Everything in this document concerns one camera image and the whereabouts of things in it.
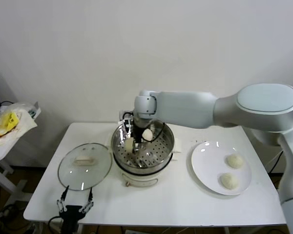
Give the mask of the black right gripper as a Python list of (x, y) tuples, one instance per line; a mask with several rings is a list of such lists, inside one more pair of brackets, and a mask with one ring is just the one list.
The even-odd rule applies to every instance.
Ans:
[(125, 139), (134, 138), (133, 143), (133, 153), (137, 154), (140, 150), (140, 143), (142, 142), (142, 134), (144, 132), (143, 128), (140, 128), (135, 120), (131, 122), (131, 119), (124, 119), (124, 129), (125, 129)]

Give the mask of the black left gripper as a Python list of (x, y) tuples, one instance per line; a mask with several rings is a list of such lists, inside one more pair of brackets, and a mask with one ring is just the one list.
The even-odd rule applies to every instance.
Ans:
[(66, 186), (64, 192), (61, 195), (61, 198), (57, 200), (57, 206), (59, 209), (59, 215), (63, 220), (61, 227), (62, 234), (73, 234), (78, 229), (78, 221), (85, 217), (85, 214), (93, 207), (93, 193), (92, 188), (89, 190), (88, 200), (84, 206), (66, 206), (65, 198), (69, 186)]

